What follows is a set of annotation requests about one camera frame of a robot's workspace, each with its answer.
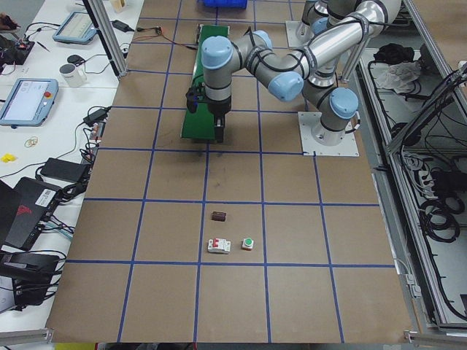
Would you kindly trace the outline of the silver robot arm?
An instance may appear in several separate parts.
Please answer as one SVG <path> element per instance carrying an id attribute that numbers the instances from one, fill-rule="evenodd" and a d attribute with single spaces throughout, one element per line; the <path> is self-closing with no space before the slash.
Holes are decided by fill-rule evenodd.
<path id="1" fill-rule="evenodd" d="M 336 65 L 343 53 L 358 53 L 392 24 L 400 6 L 399 1 L 329 1 L 325 30 L 284 56 L 273 51 L 264 31 L 248 31 L 234 41 L 224 36 L 205 39 L 201 97 L 214 115 L 215 140 L 224 138 L 232 75 L 246 69 L 280 101 L 302 95 L 321 113 L 312 129 L 314 140 L 325 146 L 339 144 L 358 110 L 358 97 L 348 88 L 335 87 Z"/>
<path id="2" fill-rule="evenodd" d="M 355 8 L 355 1 L 351 0 L 330 0 L 330 1 L 306 1 L 301 17 L 301 24 L 297 29 L 297 34 L 302 39 L 311 39 L 314 36 L 313 25 L 322 18 L 325 21 L 331 19 L 335 24 L 343 20 Z"/>

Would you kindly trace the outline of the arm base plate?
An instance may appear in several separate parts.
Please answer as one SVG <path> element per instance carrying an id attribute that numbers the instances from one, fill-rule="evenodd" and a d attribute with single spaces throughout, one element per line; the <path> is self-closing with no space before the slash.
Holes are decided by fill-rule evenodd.
<path id="1" fill-rule="evenodd" d="M 289 48 L 300 47 L 312 38 L 310 26 L 303 23 L 301 20 L 287 20 L 285 22 L 285 31 Z"/>
<path id="2" fill-rule="evenodd" d="M 304 156 L 358 157 L 353 120 L 343 131 L 329 131 L 321 123 L 321 112 L 299 112 L 298 126 Z"/>

